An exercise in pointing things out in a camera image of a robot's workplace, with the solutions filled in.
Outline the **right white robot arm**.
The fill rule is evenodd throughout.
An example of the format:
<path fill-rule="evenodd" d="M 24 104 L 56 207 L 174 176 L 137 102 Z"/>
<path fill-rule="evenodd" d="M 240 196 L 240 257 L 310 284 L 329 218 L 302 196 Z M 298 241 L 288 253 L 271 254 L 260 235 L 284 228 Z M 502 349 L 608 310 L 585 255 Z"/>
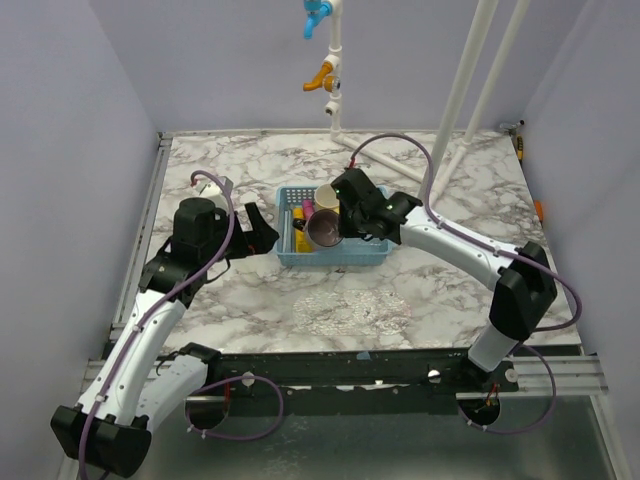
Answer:
<path fill-rule="evenodd" d="M 459 370 L 471 391 L 493 384 L 497 366 L 531 336 L 557 297 L 545 250 L 531 241 L 517 247 L 491 240 L 427 211 L 409 194 L 386 197 L 359 168 L 345 170 L 331 188 L 342 236 L 389 240 L 432 254 L 493 293 L 489 323 Z"/>

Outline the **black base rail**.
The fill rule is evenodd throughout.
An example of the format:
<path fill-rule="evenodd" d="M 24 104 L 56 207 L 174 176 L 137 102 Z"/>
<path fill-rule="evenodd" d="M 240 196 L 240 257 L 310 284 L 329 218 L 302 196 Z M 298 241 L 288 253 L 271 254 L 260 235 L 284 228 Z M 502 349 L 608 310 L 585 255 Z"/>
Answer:
<path fill-rule="evenodd" d="M 185 401 L 202 425 L 225 414 L 448 415 L 465 394 L 483 399 L 518 389 L 512 362 L 484 373 L 462 348 L 230 354 L 190 343 L 180 352 L 207 367 L 204 385 Z"/>

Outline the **orange clamp on wall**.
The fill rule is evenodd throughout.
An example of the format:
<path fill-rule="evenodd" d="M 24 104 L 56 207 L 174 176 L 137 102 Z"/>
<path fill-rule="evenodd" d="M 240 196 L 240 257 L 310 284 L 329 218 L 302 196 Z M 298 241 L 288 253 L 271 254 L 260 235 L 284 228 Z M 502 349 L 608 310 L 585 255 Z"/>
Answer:
<path fill-rule="evenodd" d="M 540 221 L 541 224 L 544 223 L 544 209 L 543 209 L 543 205 L 540 201 L 535 200 L 534 201 L 534 207 L 535 207 L 535 211 L 536 214 L 538 216 L 538 219 Z"/>

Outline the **blue plastic basket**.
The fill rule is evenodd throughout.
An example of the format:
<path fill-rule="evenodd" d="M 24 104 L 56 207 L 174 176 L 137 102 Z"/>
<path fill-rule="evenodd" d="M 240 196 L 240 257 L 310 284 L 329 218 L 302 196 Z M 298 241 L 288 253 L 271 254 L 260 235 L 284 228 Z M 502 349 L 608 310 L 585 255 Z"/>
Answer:
<path fill-rule="evenodd" d="M 378 266 L 393 248 L 387 240 L 365 241 L 340 234 L 339 201 L 328 184 L 281 187 L 276 207 L 275 252 L 284 266 Z"/>

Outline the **pink toothpaste tube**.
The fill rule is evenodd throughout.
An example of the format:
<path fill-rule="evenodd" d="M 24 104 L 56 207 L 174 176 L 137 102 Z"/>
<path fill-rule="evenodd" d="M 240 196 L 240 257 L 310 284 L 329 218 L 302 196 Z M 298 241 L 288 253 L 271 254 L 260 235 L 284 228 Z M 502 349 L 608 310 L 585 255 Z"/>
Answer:
<path fill-rule="evenodd" d="M 309 220 L 315 213 L 314 203 L 309 199 L 303 200 L 302 211 L 303 211 L 304 219 Z"/>

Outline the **grey toothbrush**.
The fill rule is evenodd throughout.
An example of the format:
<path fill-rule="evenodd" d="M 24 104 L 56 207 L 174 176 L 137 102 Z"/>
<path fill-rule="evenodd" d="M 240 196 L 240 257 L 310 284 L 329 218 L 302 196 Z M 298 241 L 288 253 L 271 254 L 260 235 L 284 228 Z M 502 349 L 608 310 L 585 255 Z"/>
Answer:
<path fill-rule="evenodd" d="M 291 242 L 291 212 L 289 209 L 286 209 L 283 214 L 282 251 L 284 253 L 289 252 L 290 242 Z"/>

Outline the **yellow toothpaste tube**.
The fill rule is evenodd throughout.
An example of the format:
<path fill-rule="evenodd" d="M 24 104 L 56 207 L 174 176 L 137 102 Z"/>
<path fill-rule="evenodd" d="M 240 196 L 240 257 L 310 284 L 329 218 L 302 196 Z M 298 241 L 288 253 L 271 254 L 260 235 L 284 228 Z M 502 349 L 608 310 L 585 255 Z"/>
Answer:
<path fill-rule="evenodd" d="M 302 207 L 296 207 L 293 209 L 292 226 L 294 228 L 295 252 L 298 254 L 311 253 L 313 251 L 313 247 L 307 240 L 305 234 L 306 217 Z"/>

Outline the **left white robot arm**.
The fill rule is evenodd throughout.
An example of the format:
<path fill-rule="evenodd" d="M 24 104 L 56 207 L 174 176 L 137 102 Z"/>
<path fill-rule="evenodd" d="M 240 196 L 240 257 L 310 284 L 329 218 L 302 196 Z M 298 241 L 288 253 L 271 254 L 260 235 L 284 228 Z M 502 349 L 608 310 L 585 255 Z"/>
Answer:
<path fill-rule="evenodd" d="M 180 202 L 172 234 L 144 266 L 129 319 L 102 369 L 73 406 L 58 406 L 51 418 L 67 457 L 129 478 L 147 455 L 154 425 L 191 391 L 209 395 L 220 387 L 222 372 L 212 364 L 219 354 L 204 347 L 180 352 L 158 386 L 147 378 L 169 333 L 208 283 L 207 270 L 267 254 L 277 242 L 257 205 L 244 208 L 248 231 L 210 199 Z"/>

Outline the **white pvc pipe frame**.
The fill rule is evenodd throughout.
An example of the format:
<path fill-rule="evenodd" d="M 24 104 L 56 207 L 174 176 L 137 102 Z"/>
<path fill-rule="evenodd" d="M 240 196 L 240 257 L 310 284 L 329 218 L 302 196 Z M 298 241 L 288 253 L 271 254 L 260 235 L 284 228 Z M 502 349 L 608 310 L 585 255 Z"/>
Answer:
<path fill-rule="evenodd" d="M 325 57 L 323 63 L 325 61 L 330 62 L 334 66 L 334 74 L 337 75 L 341 80 L 343 62 L 341 20 L 343 13 L 343 3 L 341 1 L 329 2 L 333 6 L 333 13 L 331 16 L 326 17 L 331 21 L 331 29 L 328 55 Z M 505 33 L 495 54 L 487 79 L 484 82 L 481 93 L 471 115 L 471 119 L 466 128 L 461 145 L 455 150 L 449 163 L 445 166 L 443 172 L 439 172 L 438 167 L 433 167 L 430 169 L 430 171 L 435 174 L 433 187 L 431 189 L 431 192 L 428 194 L 428 199 L 432 203 L 436 203 L 439 197 L 444 193 L 453 176 L 453 173 L 457 169 L 458 165 L 462 162 L 462 160 L 466 157 L 470 149 L 473 136 L 479 128 L 482 114 L 484 113 L 484 110 L 487 107 L 489 100 L 491 99 L 497 80 L 502 73 L 502 70 L 504 69 L 508 55 L 512 49 L 517 34 L 519 33 L 520 26 L 523 23 L 526 13 L 529 9 L 529 5 L 530 3 L 528 1 L 518 1 L 514 7 Z M 482 48 L 484 47 L 484 43 L 497 7 L 498 3 L 496 1 L 480 1 L 477 3 L 463 53 L 457 67 L 456 75 L 450 89 L 446 107 L 437 132 L 435 144 L 433 146 L 432 158 L 435 161 L 436 165 L 440 165 L 444 158 L 446 148 L 453 133 L 453 128 L 458 119 L 463 100 L 465 99 L 468 92 L 473 73 L 475 72 L 480 53 L 482 51 Z M 339 145 L 354 148 L 356 146 L 355 140 L 349 137 L 341 128 L 341 91 L 339 89 L 338 91 L 333 93 L 328 92 L 328 94 L 329 101 L 325 105 L 325 113 L 331 118 L 331 125 L 329 128 L 330 139 Z"/>

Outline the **clear textured round tray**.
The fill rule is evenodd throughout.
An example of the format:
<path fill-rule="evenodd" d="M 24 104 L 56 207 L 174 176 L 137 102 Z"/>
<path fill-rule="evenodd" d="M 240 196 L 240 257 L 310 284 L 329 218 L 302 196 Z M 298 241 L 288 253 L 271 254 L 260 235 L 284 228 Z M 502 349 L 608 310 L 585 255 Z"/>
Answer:
<path fill-rule="evenodd" d="M 391 290 L 349 290 L 344 320 L 355 335 L 389 336 L 402 332 L 411 319 L 407 302 Z"/>

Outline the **orange tap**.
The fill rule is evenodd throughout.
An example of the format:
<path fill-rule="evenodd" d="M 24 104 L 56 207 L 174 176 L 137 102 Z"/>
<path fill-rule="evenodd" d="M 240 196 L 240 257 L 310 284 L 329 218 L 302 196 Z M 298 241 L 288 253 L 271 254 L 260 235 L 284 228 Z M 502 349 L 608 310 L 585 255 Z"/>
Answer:
<path fill-rule="evenodd" d="M 314 78 L 310 82 L 303 84 L 302 89 L 304 92 L 323 89 L 326 92 L 333 93 L 338 91 L 340 87 L 341 80 L 334 74 L 334 66 L 330 62 L 325 61 Z"/>

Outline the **yellow tool in corner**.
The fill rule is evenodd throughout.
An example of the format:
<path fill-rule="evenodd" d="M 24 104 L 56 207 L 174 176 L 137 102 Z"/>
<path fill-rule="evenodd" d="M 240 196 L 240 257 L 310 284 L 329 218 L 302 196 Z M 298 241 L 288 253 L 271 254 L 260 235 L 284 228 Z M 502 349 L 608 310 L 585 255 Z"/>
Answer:
<path fill-rule="evenodd" d="M 524 139 L 521 133 L 521 130 L 524 126 L 525 126 L 524 120 L 520 120 L 516 126 L 515 150 L 516 150 L 516 156 L 518 158 L 519 163 L 522 163 L 524 160 Z"/>

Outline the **purple translucent cup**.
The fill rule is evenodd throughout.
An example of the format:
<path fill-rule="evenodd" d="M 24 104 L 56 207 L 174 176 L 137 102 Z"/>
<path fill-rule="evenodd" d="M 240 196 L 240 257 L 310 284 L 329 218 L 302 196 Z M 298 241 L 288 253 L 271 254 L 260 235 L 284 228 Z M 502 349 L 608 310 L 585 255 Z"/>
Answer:
<path fill-rule="evenodd" d="M 333 248 L 342 242 L 339 222 L 339 214 L 329 209 L 316 211 L 306 221 L 305 234 L 314 250 Z"/>

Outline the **blue tap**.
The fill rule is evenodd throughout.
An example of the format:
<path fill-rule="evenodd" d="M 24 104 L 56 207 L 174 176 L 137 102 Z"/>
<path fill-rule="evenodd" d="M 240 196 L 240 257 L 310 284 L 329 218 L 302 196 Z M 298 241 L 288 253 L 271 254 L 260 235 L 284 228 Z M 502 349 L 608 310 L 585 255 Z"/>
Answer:
<path fill-rule="evenodd" d="M 309 40 L 313 36 L 314 29 L 321 23 L 321 21 L 332 15 L 333 6 L 329 1 L 304 0 L 303 7 L 307 15 L 303 38 Z"/>

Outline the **yellow mug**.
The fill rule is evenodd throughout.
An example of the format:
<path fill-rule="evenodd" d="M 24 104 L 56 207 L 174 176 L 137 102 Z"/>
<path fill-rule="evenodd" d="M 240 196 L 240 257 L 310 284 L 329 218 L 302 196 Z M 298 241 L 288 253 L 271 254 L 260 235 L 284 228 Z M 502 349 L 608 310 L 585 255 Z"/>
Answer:
<path fill-rule="evenodd" d="M 339 212 L 340 202 L 330 184 L 318 186 L 313 194 L 314 205 L 317 210 L 329 209 Z"/>

